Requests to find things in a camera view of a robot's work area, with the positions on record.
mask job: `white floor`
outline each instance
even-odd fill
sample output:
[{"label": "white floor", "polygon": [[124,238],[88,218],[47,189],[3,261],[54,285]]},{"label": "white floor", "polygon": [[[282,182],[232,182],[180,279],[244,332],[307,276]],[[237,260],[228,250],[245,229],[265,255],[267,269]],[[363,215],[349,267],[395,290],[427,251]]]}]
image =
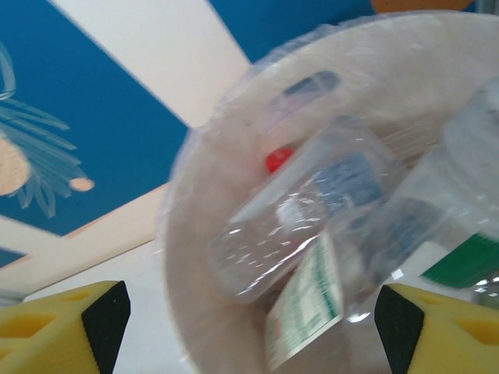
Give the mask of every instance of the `white floor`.
[{"label": "white floor", "polygon": [[114,374],[192,374],[168,320],[163,259],[147,243],[87,271],[31,295],[27,300],[98,281],[125,281],[132,314]]}]

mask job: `black foam edge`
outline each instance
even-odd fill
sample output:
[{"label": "black foam edge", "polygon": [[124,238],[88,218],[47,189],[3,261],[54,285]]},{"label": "black foam edge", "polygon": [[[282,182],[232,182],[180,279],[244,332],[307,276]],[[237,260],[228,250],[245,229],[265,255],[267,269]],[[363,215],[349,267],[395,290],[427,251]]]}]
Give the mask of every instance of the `black foam edge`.
[{"label": "black foam edge", "polygon": [[374,309],[374,322],[393,374],[407,374],[419,336],[424,311],[385,285]]},{"label": "black foam edge", "polygon": [[83,327],[101,374],[112,374],[130,317],[124,281],[111,287],[82,313]]}]

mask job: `white bin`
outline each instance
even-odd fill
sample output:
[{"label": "white bin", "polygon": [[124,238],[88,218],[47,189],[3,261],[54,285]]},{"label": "white bin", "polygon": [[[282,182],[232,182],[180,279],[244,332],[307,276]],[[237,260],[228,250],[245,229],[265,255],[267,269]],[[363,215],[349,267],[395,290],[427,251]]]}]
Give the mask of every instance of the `white bin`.
[{"label": "white bin", "polygon": [[[276,97],[323,71],[336,74],[336,87],[291,114],[278,111],[275,123]],[[161,211],[158,243],[170,318],[187,354],[182,365],[203,374],[267,372],[264,316],[217,295],[205,255],[209,238],[266,178],[268,152],[301,141],[335,115],[354,114],[410,166],[494,76],[499,17],[457,12],[323,27],[257,64],[189,138]]]}]

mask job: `green label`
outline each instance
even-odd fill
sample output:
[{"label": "green label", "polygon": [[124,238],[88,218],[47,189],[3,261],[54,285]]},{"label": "green label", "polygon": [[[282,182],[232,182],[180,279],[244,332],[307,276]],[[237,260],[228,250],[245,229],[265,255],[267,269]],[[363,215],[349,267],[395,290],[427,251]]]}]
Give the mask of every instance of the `green label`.
[{"label": "green label", "polygon": [[475,234],[423,273],[450,288],[469,288],[499,270],[499,242]]},{"label": "green label", "polygon": [[334,248],[327,234],[322,234],[267,318],[267,356],[272,370],[342,319],[335,266]]}]

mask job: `yellow foam block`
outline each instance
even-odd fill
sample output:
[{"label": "yellow foam block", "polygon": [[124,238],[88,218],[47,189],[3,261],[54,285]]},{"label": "yellow foam block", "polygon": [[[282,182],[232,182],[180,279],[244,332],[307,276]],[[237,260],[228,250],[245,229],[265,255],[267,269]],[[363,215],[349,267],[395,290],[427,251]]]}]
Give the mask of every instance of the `yellow foam block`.
[{"label": "yellow foam block", "polygon": [[114,281],[0,309],[0,373],[112,374],[129,314]]},{"label": "yellow foam block", "polygon": [[499,312],[402,284],[374,319],[393,374],[499,373]]}]

